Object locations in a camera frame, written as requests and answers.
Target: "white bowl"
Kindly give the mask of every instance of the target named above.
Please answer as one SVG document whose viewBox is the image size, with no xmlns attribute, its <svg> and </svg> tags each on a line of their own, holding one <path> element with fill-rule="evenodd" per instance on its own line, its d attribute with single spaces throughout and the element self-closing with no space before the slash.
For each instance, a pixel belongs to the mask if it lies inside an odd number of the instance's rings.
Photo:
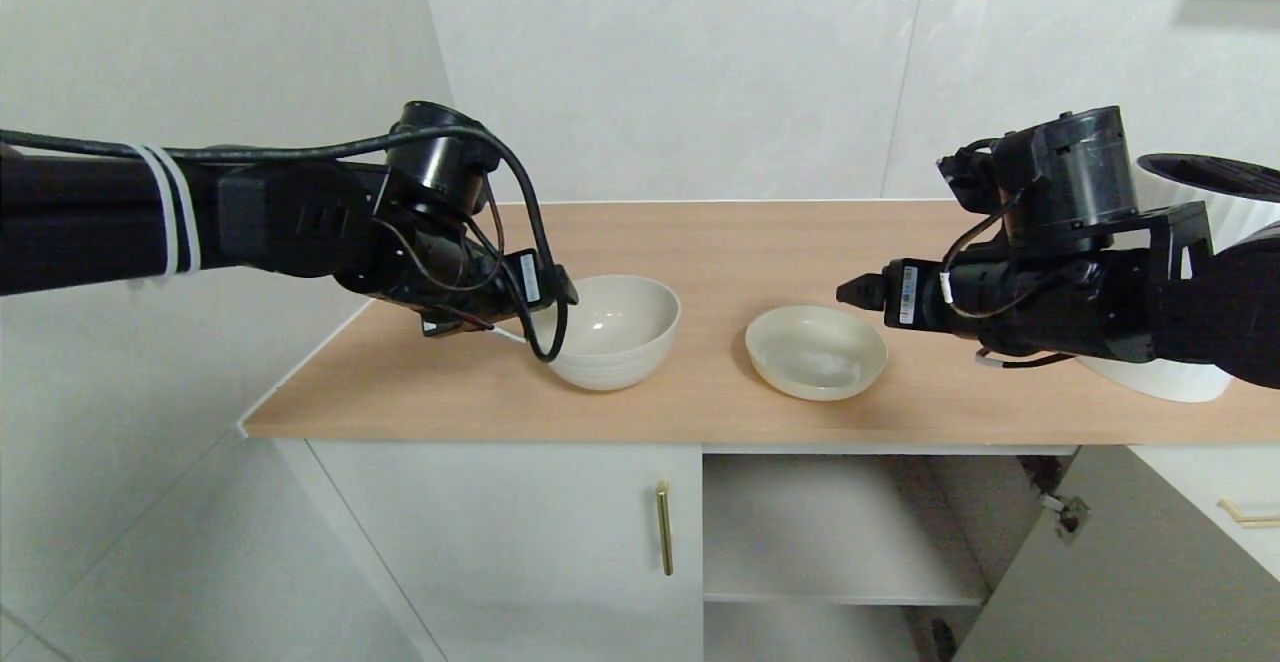
<svg viewBox="0 0 1280 662">
<path fill-rule="evenodd" d="M 819 402 L 863 392 L 888 362 L 888 346 L 873 325 L 815 305 L 760 315 L 746 328 L 746 351 L 764 382 Z"/>
<path fill-rule="evenodd" d="M 584 389 L 631 387 L 657 370 L 671 352 L 680 323 L 680 298 L 659 282 L 632 275 L 573 280 L 579 303 L 568 309 L 568 328 L 550 369 Z M 556 306 L 534 314 L 538 342 L 549 350 Z"/>
</svg>

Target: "white tile wall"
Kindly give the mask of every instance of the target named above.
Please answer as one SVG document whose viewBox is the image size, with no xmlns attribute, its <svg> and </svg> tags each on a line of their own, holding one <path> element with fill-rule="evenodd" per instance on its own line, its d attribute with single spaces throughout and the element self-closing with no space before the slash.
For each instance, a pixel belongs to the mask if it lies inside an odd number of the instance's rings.
<svg viewBox="0 0 1280 662">
<path fill-rule="evenodd" d="M 1280 165 L 1280 0 L 431 1 L 548 200 L 950 198 L 943 152 L 1111 102 L 1134 155 Z"/>
<path fill-rule="evenodd" d="M 13 654 L 5 657 L 6 662 L 69 662 L 68 658 L 55 653 L 52 649 L 41 644 L 40 640 L 35 638 L 28 638 L 26 642 L 19 644 L 18 649 L 13 650 Z"/>
<path fill-rule="evenodd" d="M 920 0 L 887 197 L 950 197 L 933 161 L 1060 111 L 1121 106 L 1129 151 L 1280 166 L 1280 0 Z"/>
<path fill-rule="evenodd" d="M 431 6 L 457 106 L 543 200 L 879 193 L 915 0 Z"/>
<path fill-rule="evenodd" d="M 19 627 L 8 615 L 0 613 L 0 658 L 13 652 L 26 636 L 26 630 Z"/>
<path fill-rule="evenodd" d="M 67 595 L 77 659 L 421 659 L 269 440 L 228 434 Z"/>
<path fill-rule="evenodd" d="M 426 0 L 4 0 L 0 29 L 0 110 L 18 129 L 319 143 L 385 132 L 415 97 L 449 101 Z M 5 608 L 38 625 L 200 453 L 364 302 L 329 280 L 251 270 L 5 298 Z M 265 505 L 292 499 L 276 499 L 270 485 L 256 494 Z M 305 544 L 332 534 L 319 519 L 303 522 L 289 524 L 302 525 L 294 531 Z M 182 529 L 147 529 L 170 534 L 154 544 L 180 561 L 173 552 L 191 544 Z M 270 567 L 273 557 L 256 561 Z M 334 570 L 316 575 L 351 567 L 330 562 Z M 329 616 L 349 592 L 280 602 L 298 618 Z"/>
</svg>

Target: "label sticker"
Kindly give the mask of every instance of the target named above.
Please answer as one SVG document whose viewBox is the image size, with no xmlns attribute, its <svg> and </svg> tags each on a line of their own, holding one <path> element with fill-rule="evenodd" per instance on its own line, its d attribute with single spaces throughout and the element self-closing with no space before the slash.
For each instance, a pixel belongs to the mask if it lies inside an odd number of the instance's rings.
<svg viewBox="0 0 1280 662">
<path fill-rule="evenodd" d="M 897 324 L 915 324 L 915 279 L 920 275 L 916 268 L 902 268 L 902 293 L 897 301 Z"/>
<path fill-rule="evenodd" d="M 543 298 L 543 292 L 538 288 L 538 269 L 531 252 L 520 259 L 520 273 L 525 278 L 525 301 L 534 305 Z"/>
</svg>

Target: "robotic arm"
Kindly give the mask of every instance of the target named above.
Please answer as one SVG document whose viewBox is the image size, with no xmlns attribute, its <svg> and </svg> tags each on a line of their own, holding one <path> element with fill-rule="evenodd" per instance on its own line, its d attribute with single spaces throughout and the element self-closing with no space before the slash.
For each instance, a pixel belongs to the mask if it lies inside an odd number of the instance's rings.
<svg viewBox="0 0 1280 662">
<path fill-rule="evenodd" d="M 407 102 L 383 137 L 311 150 L 156 155 L 9 131 L 0 142 L 0 296 L 237 265 L 333 275 L 416 311 L 426 337 L 520 318 L 543 361 L 558 355 L 567 305 L 577 302 L 524 166 L 484 125 L 433 102 Z M 10 146 L 86 156 L 26 156 Z M 383 149 L 385 165 L 339 161 Z M 503 161 L 535 238 L 534 248 L 511 254 L 488 179 Z M 486 205 L 497 245 L 474 220 Z M 544 348 L 530 315 L 552 305 L 558 321 Z"/>
<path fill-rule="evenodd" d="M 1280 202 L 1280 172 L 1213 157 L 1139 164 L 1183 184 Z M 997 362 L 1036 367 L 1084 355 L 1211 362 L 1280 388 L 1280 224 L 1213 254 L 1202 202 L 1138 211 L 1119 108 L 1070 113 L 938 161 L 965 210 L 986 219 L 941 261 L 893 260 L 836 298 L 892 328 L 975 339 Z M 1002 222 L 996 237 L 972 245 Z M 1147 248 L 1108 248 L 1144 230 Z M 1190 271 L 1183 279 L 1183 259 Z"/>
</svg>

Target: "cabinet handle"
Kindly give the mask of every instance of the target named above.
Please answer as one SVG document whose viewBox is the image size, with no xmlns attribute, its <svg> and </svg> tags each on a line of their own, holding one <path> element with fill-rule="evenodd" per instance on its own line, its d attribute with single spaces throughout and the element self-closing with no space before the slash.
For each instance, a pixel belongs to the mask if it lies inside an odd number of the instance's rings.
<svg viewBox="0 0 1280 662">
<path fill-rule="evenodd" d="M 671 552 L 671 506 L 667 502 L 669 490 L 667 480 L 658 483 L 658 534 L 662 537 L 662 571 L 667 576 L 676 574 L 676 561 Z"/>
<path fill-rule="evenodd" d="M 1230 499 L 1222 499 L 1217 503 L 1219 507 L 1226 510 L 1226 513 L 1235 520 L 1235 524 L 1243 528 L 1280 528 L 1280 515 L 1272 515 L 1270 517 L 1247 517 L 1240 508 L 1235 506 Z"/>
</svg>

